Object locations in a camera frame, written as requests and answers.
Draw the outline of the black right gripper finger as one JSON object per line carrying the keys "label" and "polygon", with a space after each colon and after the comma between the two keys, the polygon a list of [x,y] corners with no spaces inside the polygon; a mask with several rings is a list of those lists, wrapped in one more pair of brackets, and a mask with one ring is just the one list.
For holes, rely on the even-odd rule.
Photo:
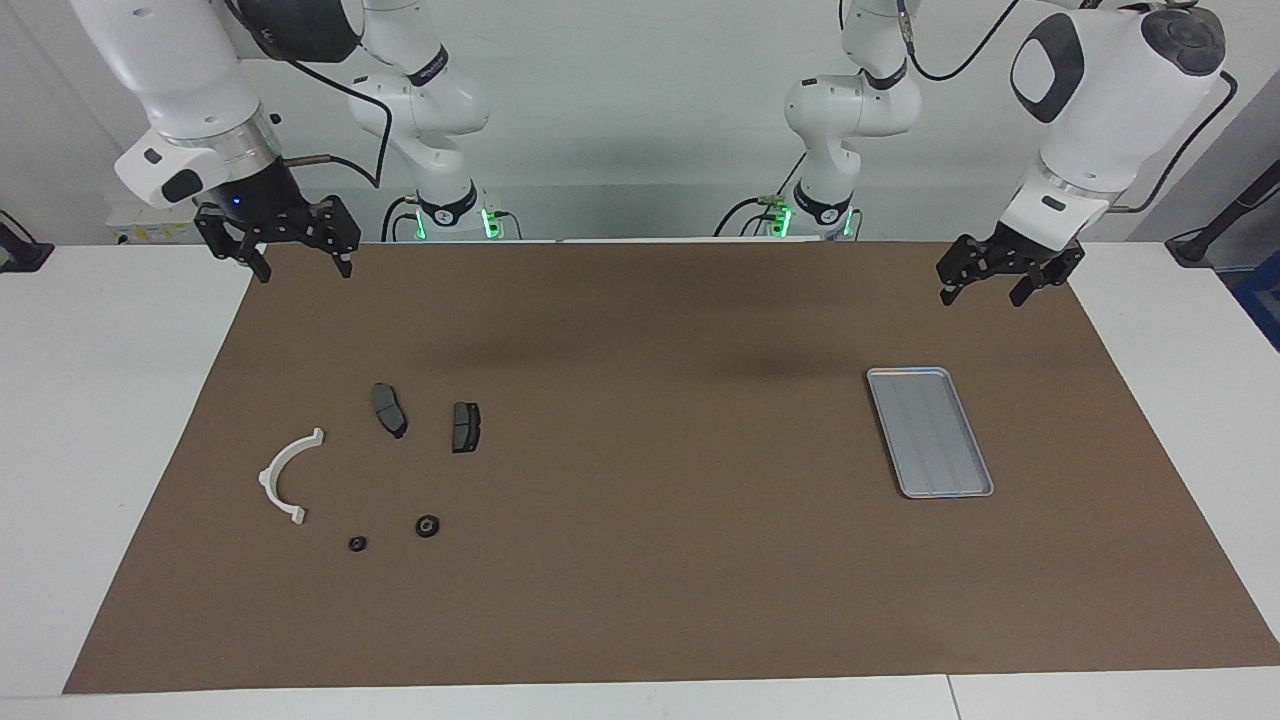
{"label": "black right gripper finger", "polygon": [[250,225],[250,231],[237,240],[228,228],[238,229],[238,225],[215,205],[198,205],[195,225],[215,259],[232,260],[248,268],[260,283],[265,284],[270,281],[273,270],[259,250],[255,225]]}
{"label": "black right gripper finger", "polygon": [[342,278],[351,278],[352,256],[358,251],[361,229],[337,195],[312,205],[312,249],[326,254]]}

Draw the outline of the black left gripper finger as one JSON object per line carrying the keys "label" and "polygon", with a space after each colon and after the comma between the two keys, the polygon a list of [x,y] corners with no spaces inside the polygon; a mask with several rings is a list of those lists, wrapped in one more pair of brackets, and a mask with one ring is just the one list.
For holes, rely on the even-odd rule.
{"label": "black left gripper finger", "polygon": [[951,307],[968,286],[996,275],[1000,263],[1001,247],[995,241],[961,234],[937,261],[941,302]]}
{"label": "black left gripper finger", "polygon": [[1083,258],[1084,255],[1059,255],[1043,266],[1033,266],[1010,291],[1009,299],[1011,305],[1021,307],[1039,290],[1065,284]]}

